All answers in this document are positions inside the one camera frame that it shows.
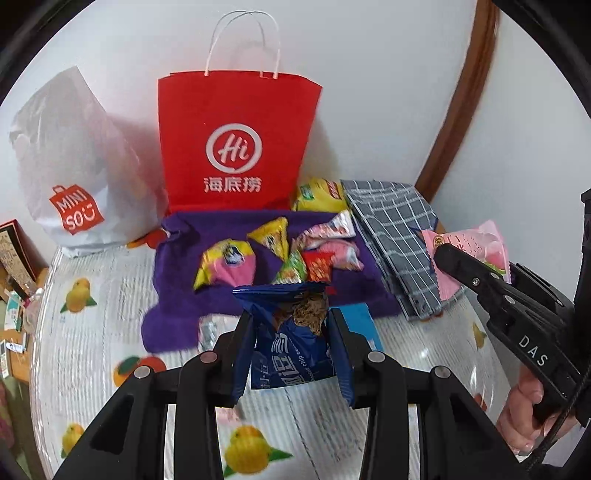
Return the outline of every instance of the yellow snack bag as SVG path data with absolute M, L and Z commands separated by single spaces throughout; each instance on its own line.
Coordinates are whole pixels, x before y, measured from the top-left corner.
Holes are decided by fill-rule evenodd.
M 346 210 L 347 202 L 343 186 L 339 181 L 311 179 L 301 185 L 298 196 L 291 207 L 294 211 L 339 213 Z
M 287 243 L 287 218 L 276 218 L 246 234 L 246 236 L 260 243 L 263 247 L 267 247 L 281 258 L 281 261 L 287 260 L 290 250 Z

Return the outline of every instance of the wooden door frame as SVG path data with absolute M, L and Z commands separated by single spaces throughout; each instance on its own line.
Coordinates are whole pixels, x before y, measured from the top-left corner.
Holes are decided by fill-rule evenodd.
M 491 67 L 498 21 L 498 7 L 491 0 L 478 0 L 462 73 L 443 126 L 415 183 L 428 202 L 437 193 L 470 127 Z

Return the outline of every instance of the pink candy wrapper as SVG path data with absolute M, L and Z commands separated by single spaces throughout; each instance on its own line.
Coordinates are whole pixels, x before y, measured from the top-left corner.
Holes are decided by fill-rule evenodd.
M 328 240 L 318 247 L 321 252 L 332 252 L 332 266 L 341 270 L 363 270 L 363 264 L 359 261 L 359 248 L 353 242 L 347 240 Z
M 298 238 L 291 243 L 291 249 L 312 250 L 318 248 L 327 240 L 353 238 L 354 236 L 355 228 L 353 227 L 353 220 L 351 220 L 351 213 L 348 210 L 343 210 L 330 222 L 314 225 L 299 234 Z
M 492 220 L 487 220 L 478 228 L 470 228 L 458 232 L 439 234 L 432 230 L 423 230 L 422 233 L 429 257 L 435 269 L 435 275 L 437 276 L 441 301 L 451 298 L 460 288 L 460 284 L 454 278 L 437 268 L 433 260 L 433 255 L 439 245 L 452 244 L 454 247 L 464 250 L 467 254 L 492 268 L 507 283 L 511 283 L 509 256 L 507 255 L 505 242 L 495 222 Z

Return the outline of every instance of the haidilao logo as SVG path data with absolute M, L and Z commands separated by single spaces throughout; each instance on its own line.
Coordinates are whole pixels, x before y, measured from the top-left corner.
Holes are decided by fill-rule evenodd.
M 227 124 L 216 128 L 205 145 L 207 159 L 224 173 L 238 174 L 250 170 L 262 154 L 261 137 L 244 124 Z

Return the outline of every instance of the human hand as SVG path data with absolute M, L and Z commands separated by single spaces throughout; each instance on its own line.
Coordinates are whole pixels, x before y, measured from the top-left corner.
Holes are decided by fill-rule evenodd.
M 530 452 L 536 439 L 541 434 L 547 435 L 560 415 L 560 412 L 554 413 L 543 424 L 534 418 L 534 405 L 540 403 L 543 397 L 542 383 L 525 365 L 521 365 L 519 381 L 510 390 L 505 407 L 496 422 L 496 429 L 513 453 Z M 567 418 L 556 438 L 565 435 L 576 424 L 574 417 Z

